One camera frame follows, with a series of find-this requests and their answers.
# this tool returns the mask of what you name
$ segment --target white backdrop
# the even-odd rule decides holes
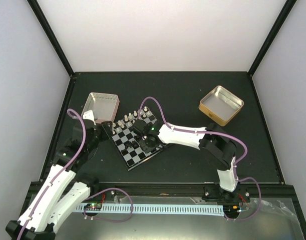
[[[247,71],[285,0],[39,0],[74,71]]]

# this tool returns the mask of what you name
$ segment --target black table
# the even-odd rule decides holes
[[[242,110],[223,129],[244,141],[248,155],[238,164],[239,178],[254,177],[259,183],[283,182],[274,149],[268,135],[252,79],[245,72],[96,72],[77,73],[69,107],[78,113],[90,92],[117,94],[120,105],[116,120],[139,108],[141,101],[152,96],[161,103],[168,122],[188,127],[205,127],[212,122],[199,109],[199,101],[217,85],[244,100]],[[156,104],[147,102],[160,118]],[[58,138],[61,148],[70,137],[75,120],[65,115]],[[243,148],[237,147],[237,157]],[[218,183],[215,169],[200,151],[173,145],[131,171],[110,141],[100,143],[94,157],[80,173],[96,175],[107,183]]]

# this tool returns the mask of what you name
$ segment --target white perforated rail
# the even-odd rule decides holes
[[[74,213],[83,213],[86,203],[80,204]],[[134,204],[134,214],[178,214],[224,216],[223,206],[219,205],[180,205],[180,204]],[[130,204],[104,203],[101,210],[88,210],[88,213],[127,214]]]

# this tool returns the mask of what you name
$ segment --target cable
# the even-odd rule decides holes
[[[86,128],[85,128],[85,124],[84,124],[84,121],[82,119],[82,117],[73,109],[69,108],[67,110],[67,114],[73,118],[73,119],[78,119],[82,125],[82,129],[83,129],[83,139],[82,139],[82,143],[79,147],[79,149],[77,150],[77,152],[75,153],[75,155],[72,157],[72,159],[53,177],[53,179],[50,181],[50,184],[52,184],[56,178],[63,172],[65,171],[69,166],[70,164],[72,164],[75,159],[78,157],[78,155],[80,154],[80,152],[82,151],[83,147],[84,147],[84,144],[85,144],[85,141],[86,141]],[[43,196],[45,195],[45,193],[47,192],[47,190],[49,189],[49,185],[45,187],[44,191],[41,193],[41,195],[39,196],[39,198],[37,199],[35,205],[33,206],[32,208],[32,211],[31,213],[28,215],[28,217],[32,217],[34,215],[34,212],[36,210],[36,208],[38,207],[38,204],[41,202],[41,200],[43,199]],[[26,220],[26,222],[24,223],[22,229],[20,230],[19,234],[18,234],[18,237],[17,237],[17,240],[20,240],[23,233],[24,233],[24,230],[25,228],[27,227],[28,225],[28,222],[30,220]]]
[[[116,188],[116,187],[107,188],[107,189],[104,189],[104,190],[102,190],[102,191],[100,191],[100,192],[98,192],[98,193],[96,193],[96,194],[90,196],[90,197],[87,198],[86,200],[92,199],[93,197],[96,197],[96,196],[98,196],[98,195],[100,195],[100,194],[103,194],[103,193],[108,192],[108,191],[111,191],[111,190],[120,191],[120,192],[122,192],[123,194],[125,194],[126,197],[128,197],[129,202],[130,202],[130,204],[131,204],[131,211],[130,211],[130,213],[129,213],[129,216],[126,217],[125,219],[122,219],[122,220],[111,220],[111,219],[106,219],[106,218],[102,218],[102,217],[93,217],[93,216],[90,217],[90,216],[87,216],[87,215],[86,215],[86,210],[87,210],[87,209],[85,209],[85,210],[84,210],[84,216],[85,216],[85,218],[91,218],[91,219],[96,219],[96,220],[103,220],[103,221],[107,221],[107,222],[111,222],[111,223],[122,223],[122,222],[126,222],[127,220],[129,220],[129,219],[132,217],[133,210],[134,210],[133,201],[132,201],[131,197],[128,195],[128,193],[125,192],[125,191],[122,190],[122,189],[119,189],[119,188]]]
[[[178,131],[178,132],[183,132],[183,133],[191,133],[191,134],[209,134],[209,135],[217,135],[217,136],[223,136],[223,137],[226,137],[226,138],[229,138],[229,139],[232,139],[232,140],[234,140],[234,141],[236,141],[236,142],[238,142],[239,144],[241,144],[242,145],[242,147],[244,148],[244,153],[243,153],[243,155],[240,157],[240,158],[238,158],[236,161],[235,161],[235,164],[237,164],[238,162],[240,162],[246,155],[247,155],[247,146],[246,146],[246,144],[244,143],[244,142],[242,142],[240,139],[238,139],[238,138],[236,138],[236,137],[234,137],[234,136],[231,136],[231,135],[228,135],[228,134],[225,134],[225,133],[219,133],[219,132],[216,132],[216,131],[191,131],[191,130],[185,130],[185,129],[180,129],[180,128],[174,128],[174,127],[172,127],[167,121],[166,121],[166,119],[165,119],[165,116],[164,116],[164,112],[163,112],[163,110],[162,110],[162,106],[159,104],[159,102],[155,99],[155,98],[153,98],[152,96],[149,96],[149,97],[146,97],[143,101],[142,101],[142,104],[141,104],[141,106],[139,107],[139,110],[138,110],[138,116],[137,116],[137,119],[140,117],[140,112],[141,112],[141,110],[142,110],[142,108],[143,108],[143,105],[144,105],[144,103],[146,102],[146,100],[148,100],[148,99],[151,99],[151,100],[153,100],[153,101],[155,101],[156,102],[156,104],[157,104],[157,106],[158,106],[158,108],[159,108],[159,111],[161,112],[161,115],[162,115],[162,119],[163,119],[163,122],[165,123],[165,125],[168,127],[168,128],[170,128],[170,129],[172,129],[172,130],[175,130],[175,131]]]
[[[258,190],[258,198],[259,198],[259,203],[258,203],[258,206],[257,206],[257,209],[256,209],[256,211],[253,213],[253,214],[251,214],[250,216],[248,216],[248,217],[246,217],[246,218],[243,218],[243,219],[232,219],[232,218],[229,218],[226,214],[224,214],[224,217],[227,219],[227,220],[233,220],[233,221],[245,221],[245,220],[248,220],[248,219],[250,219],[250,218],[252,218],[252,217],[254,217],[257,213],[258,213],[258,211],[259,211],[259,209],[260,209],[260,207],[261,207],[261,204],[262,204],[262,194],[261,194],[261,189],[259,188],[259,184],[258,184],[258,182],[254,179],[254,178],[252,178],[252,177],[246,177],[246,178],[243,178],[243,179],[241,179],[241,180],[238,180],[240,183],[241,182],[244,182],[244,181],[246,181],[246,180],[252,180],[255,184],[256,184],[256,186],[257,186],[257,190]]]

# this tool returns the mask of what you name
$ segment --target metal tray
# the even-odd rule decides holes
[[[206,95],[199,109],[220,126],[225,126],[244,106],[244,102],[222,86]]]
[[[86,111],[93,110],[95,123],[100,124],[104,121],[113,122],[118,105],[119,99],[115,94],[91,92],[86,100],[82,115]]]

